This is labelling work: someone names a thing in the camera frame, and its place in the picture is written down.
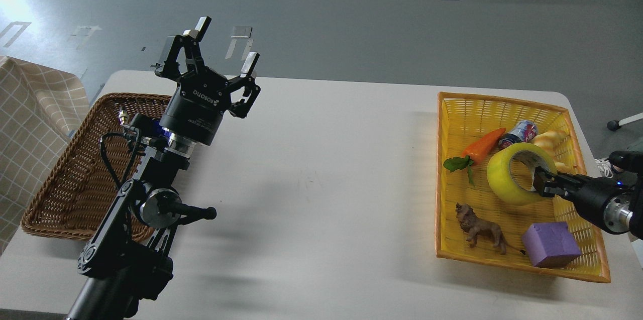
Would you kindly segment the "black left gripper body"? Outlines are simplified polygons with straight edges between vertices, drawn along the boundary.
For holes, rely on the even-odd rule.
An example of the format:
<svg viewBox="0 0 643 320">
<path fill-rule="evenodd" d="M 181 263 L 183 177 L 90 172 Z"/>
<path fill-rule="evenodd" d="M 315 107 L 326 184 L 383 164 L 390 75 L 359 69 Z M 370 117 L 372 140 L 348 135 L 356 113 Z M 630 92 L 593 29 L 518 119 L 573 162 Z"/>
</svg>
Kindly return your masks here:
<svg viewBox="0 0 643 320">
<path fill-rule="evenodd" d="M 189 71 L 180 80 L 161 116 L 159 125 L 168 132 L 193 142 L 211 145 L 231 105 L 231 95 L 223 91 L 227 78 L 206 67 L 202 73 Z"/>
</svg>

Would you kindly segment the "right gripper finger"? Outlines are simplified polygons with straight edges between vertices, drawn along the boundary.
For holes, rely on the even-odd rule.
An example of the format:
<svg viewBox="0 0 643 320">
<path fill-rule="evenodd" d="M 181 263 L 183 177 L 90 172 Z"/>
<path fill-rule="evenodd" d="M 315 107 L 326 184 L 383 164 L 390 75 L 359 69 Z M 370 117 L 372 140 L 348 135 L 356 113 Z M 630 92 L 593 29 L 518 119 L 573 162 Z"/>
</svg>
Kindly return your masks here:
<svg viewBox="0 0 643 320">
<path fill-rule="evenodd" d="M 560 192 L 555 175 L 540 166 L 534 169 L 532 187 L 542 198 L 554 198 Z"/>
</svg>

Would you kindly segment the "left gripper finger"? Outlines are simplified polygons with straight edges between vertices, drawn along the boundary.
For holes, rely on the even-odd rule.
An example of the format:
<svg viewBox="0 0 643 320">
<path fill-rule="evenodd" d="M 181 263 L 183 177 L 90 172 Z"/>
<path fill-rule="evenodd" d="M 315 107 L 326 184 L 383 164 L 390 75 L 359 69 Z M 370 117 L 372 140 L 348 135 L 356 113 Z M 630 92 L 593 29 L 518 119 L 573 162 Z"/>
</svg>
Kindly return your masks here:
<svg viewBox="0 0 643 320">
<path fill-rule="evenodd" d="M 256 84 L 256 78 L 253 76 L 259 58 L 259 52 L 249 52 L 244 61 L 241 73 L 233 79 L 228 80 L 227 86 L 224 88 L 224 98 L 227 98 L 227 104 L 224 105 L 224 108 L 234 117 L 246 118 L 259 96 L 260 86 Z M 232 102 L 232 93 L 240 89 L 243 89 L 241 98 L 236 102 Z"/>
<path fill-rule="evenodd" d="M 206 65 L 200 51 L 200 42 L 211 24 L 211 17 L 199 18 L 194 29 L 184 30 L 183 34 L 168 36 L 159 63 L 154 68 L 158 77 L 180 82 L 184 78 L 191 78 L 206 73 Z M 180 52 L 184 53 L 184 61 L 187 71 L 181 73 L 179 70 L 178 57 Z"/>
</svg>

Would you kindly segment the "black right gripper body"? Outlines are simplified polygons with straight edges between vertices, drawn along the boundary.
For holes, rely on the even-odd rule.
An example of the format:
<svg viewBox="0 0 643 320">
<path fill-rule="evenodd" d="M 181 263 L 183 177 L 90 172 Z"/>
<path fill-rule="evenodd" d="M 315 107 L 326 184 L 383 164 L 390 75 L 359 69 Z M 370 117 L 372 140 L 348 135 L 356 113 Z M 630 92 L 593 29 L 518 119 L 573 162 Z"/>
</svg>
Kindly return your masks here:
<svg viewBox="0 0 643 320">
<path fill-rule="evenodd" d="M 574 204 L 582 219 L 607 233 L 625 233 L 620 215 L 625 208 L 625 188 L 616 180 L 559 173 L 556 183 L 563 188 L 562 197 Z"/>
</svg>

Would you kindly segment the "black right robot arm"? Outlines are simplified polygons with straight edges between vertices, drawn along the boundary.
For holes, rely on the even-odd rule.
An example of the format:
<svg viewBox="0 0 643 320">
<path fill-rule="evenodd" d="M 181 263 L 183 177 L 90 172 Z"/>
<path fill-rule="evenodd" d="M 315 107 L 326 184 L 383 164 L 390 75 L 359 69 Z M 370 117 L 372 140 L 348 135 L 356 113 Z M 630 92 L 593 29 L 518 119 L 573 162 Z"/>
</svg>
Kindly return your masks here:
<svg viewBox="0 0 643 320">
<path fill-rule="evenodd" d="M 613 151 L 608 157 L 613 166 L 637 175 L 633 186 L 606 177 L 554 174 L 537 167 L 533 187 L 544 198 L 558 195 L 570 201 L 580 217 L 611 235 L 631 233 L 641 239 L 641 160 L 641 151 Z"/>
</svg>

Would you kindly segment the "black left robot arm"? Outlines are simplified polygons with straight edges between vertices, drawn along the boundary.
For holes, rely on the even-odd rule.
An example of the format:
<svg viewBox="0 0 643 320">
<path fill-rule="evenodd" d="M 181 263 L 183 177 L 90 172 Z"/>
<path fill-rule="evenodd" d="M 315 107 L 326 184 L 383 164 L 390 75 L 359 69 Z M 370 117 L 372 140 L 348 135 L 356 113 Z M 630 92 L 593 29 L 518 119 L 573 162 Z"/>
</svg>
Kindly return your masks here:
<svg viewBox="0 0 643 320">
<path fill-rule="evenodd" d="M 174 276 L 169 252 L 177 228 L 218 214 L 213 207 L 184 204 L 172 183 L 188 169 L 196 145 L 211 145 L 225 112 L 247 116 L 260 93 L 253 77 L 259 54 L 250 52 L 232 79 L 216 73 L 199 46 L 210 23 L 201 17 L 194 29 L 167 38 L 155 74 L 173 80 L 176 89 L 160 119 L 129 117 L 121 109 L 121 130 L 99 141 L 110 174 L 108 137 L 126 139 L 131 155 L 122 177 L 114 178 L 113 202 L 78 257 L 78 272 L 87 281 L 67 319 L 134 317 L 139 301 L 157 299 Z"/>
</svg>

